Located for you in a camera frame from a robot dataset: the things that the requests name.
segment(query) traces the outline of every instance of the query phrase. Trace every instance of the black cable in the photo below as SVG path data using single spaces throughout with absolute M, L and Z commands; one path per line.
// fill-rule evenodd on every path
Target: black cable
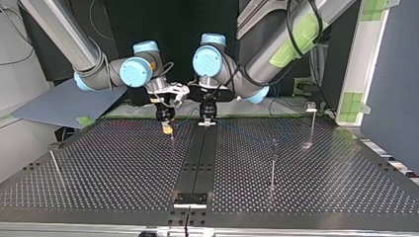
M 35 51 L 34 48 L 32 48 L 31 49 L 31 52 L 29 53 L 28 56 L 26 56 L 26 57 L 24 57 L 22 59 L 16 60 L 16 61 L 11 61 L 11 62 L 6 62 L 6 63 L 0 63 L 0 66 L 12 65 L 12 64 L 17 64 L 17 63 L 26 61 L 26 60 L 28 60 L 32 56 L 32 54 L 34 54 L 34 51 Z
M 280 96 L 280 92 L 281 92 L 281 88 L 278 87 L 278 91 L 276 90 L 276 88 L 274 87 L 274 99 L 271 101 L 271 104 L 269 105 L 268 111 L 269 111 L 269 116 L 271 118 L 274 117 L 274 115 L 272 114 L 272 105 L 275 103 L 275 101 L 277 101 L 278 97 Z
M 287 14 L 286 14 L 286 25 L 287 25 L 287 31 L 290 35 L 290 40 L 293 45 L 293 49 L 298 53 L 300 57 L 304 56 L 304 53 L 302 53 L 301 49 L 299 49 L 298 44 L 295 41 L 295 37 L 293 36 L 293 24 L 290 21 L 290 15 L 291 15 L 291 3 L 293 0 L 287 1 Z
M 317 38 L 314 40 L 314 42 L 318 42 L 323 35 L 324 26 L 323 26 L 323 20 L 321 19 L 320 12 L 318 11 L 317 5 L 315 5 L 313 0 L 308 0 L 308 3 L 311 6 L 311 9 L 314 12 L 315 18 L 317 19 L 318 24 L 318 35 Z
M 292 42 L 293 48 L 295 49 L 296 53 L 298 53 L 298 55 L 300 57 L 304 57 L 304 54 L 301 52 L 301 50 L 298 47 L 298 44 L 295 41 L 295 37 L 293 36 L 293 26 L 290 24 L 290 9 L 291 9 L 291 3 L 292 3 L 292 1 L 293 0 L 288 0 L 288 2 L 287 2 L 287 16 L 286 16 L 287 30 L 289 32 L 290 40 Z M 315 17 L 317 19 L 317 23 L 318 23 L 318 35 L 317 35 L 317 38 L 314 40 L 314 43 L 316 43 L 318 40 L 320 40 L 321 35 L 323 33 L 323 20 L 321 19 L 320 12 L 318 11 L 318 8 L 317 8 L 317 6 L 314 3 L 314 0 L 308 0 L 308 2 L 310 4 L 310 6 L 311 6 L 312 11 L 314 12 L 314 15 L 315 15 Z M 336 118 L 335 112 L 333 111 L 333 109 L 330 106 L 329 102 L 326 100 L 326 97 L 324 96 L 323 90 L 320 87 L 320 83 L 319 83 L 319 81 L 317 79 L 316 73 L 314 72 L 314 68 L 312 66 L 312 63 L 311 63 L 311 60 L 310 59 L 308 60 L 308 64 L 310 66 L 310 69 L 313 72 L 313 77 L 314 77 L 314 80 L 316 81 L 316 84 L 317 84 L 318 90 L 319 90 L 319 92 L 321 94 L 321 97 L 323 98 L 323 100 L 326 103 L 326 105 L 330 108 L 333 116 Z
M 188 215 L 186 216 L 186 221 L 185 221 L 185 237 L 189 237 L 189 232 L 188 232 L 188 221 L 189 221 L 189 214 L 191 213 L 191 208 L 189 207 L 188 209 Z
M 15 14 L 17 17 L 19 17 L 19 19 L 21 19 L 21 20 L 23 20 L 22 16 L 18 12 L 16 12 L 16 10 L 14 10 L 13 8 L 10 8 L 10 7 L 7 7 L 7 6 L 5 6 L 7 8 L 3 8 L 3 7 L 0 7 L 0 10 L 2 10 L 2 13 L 5 14 L 5 17 L 8 19 L 9 23 L 14 27 L 14 29 L 16 30 L 16 32 L 19 34 L 19 37 L 21 37 L 22 40 L 24 42 L 26 42 L 32 48 L 31 51 L 30 51 L 30 53 L 26 57 L 24 57 L 22 59 L 19 59 L 19 60 L 16 60 L 16 61 L 11 61 L 11 62 L 0 63 L 0 66 L 7 66 L 7 65 L 17 64 L 17 63 L 20 63 L 20 62 L 23 62 L 23 61 L 28 60 L 34 54 L 35 50 L 34 50 L 34 47 L 32 46 L 32 43 L 31 43 L 31 40 L 29 39 L 29 37 L 27 39 L 24 37 L 24 35 L 19 31 L 18 27 L 12 21 L 12 19 L 7 15 L 6 11 L 9 10 L 13 14 Z

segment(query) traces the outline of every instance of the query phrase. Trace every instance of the black surface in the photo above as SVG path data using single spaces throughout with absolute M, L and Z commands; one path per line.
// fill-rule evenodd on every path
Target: black surface
M 403 0 L 390 9 L 361 132 L 419 174 L 417 40 L 419 1 Z
M 3 203 L 0 221 L 419 231 L 419 187 L 331 119 L 316 120 L 311 146 L 306 146 L 310 140 L 310 118 L 220 119 L 218 126 L 207 130 L 197 128 L 191 120 L 177 126 L 175 140 L 170 141 L 159 133 L 160 124 L 154 120 L 99 121 L 70 138 L 63 150 L 54 151 L 60 164 L 62 154 L 73 159 L 64 164 L 67 166 L 67 171 L 62 170 L 64 178 L 68 180 L 69 170 L 87 178 L 84 183 L 70 182 L 75 187 L 68 188 L 78 195 L 70 199 L 56 198 L 62 191 L 60 181 L 51 173 L 50 157 L 45 156 L 38 161 L 39 165 L 35 163 L 34 170 L 22 171 L 0 184 L 3 191 L 0 194 Z M 277 155 L 273 154 L 273 138 L 277 139 Z M 171 150 L 167 146 L 170 142 L 184 145 Z M 187 152 L 185 142 L 189 142 Z M 85 159 L 83 154 L 93 159 Z M 111 154 L 114 154 L 113 159 L 109 159 Z M 179 154 L 185 155 L 182 162 Z M 273 157 L 277 159 L 277 166 L 276 187 L 272 190 Z M 138 172 L 122 172 L 133 168 L 127 165 L 130 161 L 142 168 Z M 213 164 L 213 171 L 200 173 L 198 170 L 197 173 L 201 164 Z M 163 194 L 161 186 L 173 183 L 164 174 L 178 169 L 176 167 L 179 168 L 176 186 L 170 194 L 163 192 L 160 196 Z M 80 173 L 83 169 L 90 172 Z M 98 169 L 109 169 L 109 172 L 100 174 L 96 172 Z M 141 174 L 146 176 L 135 179 L 129 176 Z M 97 200 L 102 200 L 100 203 L 103 204 L 109 201 L 126 204 L 123 200 L 129 200 L 128 194 L 134 192 L 126 187 L 133 180 L 135 187 L 150 185 L 149 189 L 141 191 L 140 197 L 132 197 L 142 201 L 128 206 L 134 211 L 117 205 L 108 209 L 93 208 L 92 204 Z M 99 188 L 83 188 L 89 188 L 89 184 Z M 104 193 L 107 196 L 101 196 L 102 187 L 109 187 L 109 192 Z M 46 193 L 42 190 L 45 188 L 48 188 L 48 194 L 54 195 L 44 197 L 42 194 Z M 13 193 L 24 190 L 35 194 L 15 196 Z M 166 200 L 173 201 L 178 193 L 208 194 L 209 207 L 187 210 L 173 209 L 165 204 Z M 58 203 L 70 203 L 67 199 L 79 205 L 57 206 Z M 160 199 L 165 200 L 163 205 L 151 203 Z M 39 204 L 33 206 L 33 200 Z M 4 207 L 4 204 L 16 205 Z
M 331 26 L 331 38 L 324 69 L 322 90 L 332 109 L 337 109 L 349 56 L 354 42 L 361 1 L 355 2 Z
M 70 8 L 67 0 L 62 1 L 62 3 Z M 72 78 L 74 71 L 71 63 L 64 57 L 34 18 L 22 8 L 20 12 L 46 80 L 58 81 Z
M 108 60 L 112 61 L 118 59 L 117 46 L 113 40 L 114 35 L 111 29 L 109 19 L 107 17 L 107 9 L 103 0 L 95 0 L 95 4 L 92 7 L 92 22 L 96 29 L 104 37 L 100 36 L 93 28 L 90 22 L 90 6 L 94 0 L 69 0 L 71 9 L 76 22 L 84 33 L 92 38 L 101 48 L 101 50 L 107 55 Z
M 332 120 L 317 119 L 309 148 L 309 118 L 220 122 L 206 134 L 217 146 L 205 227 L 419 231 L 419 187 Z

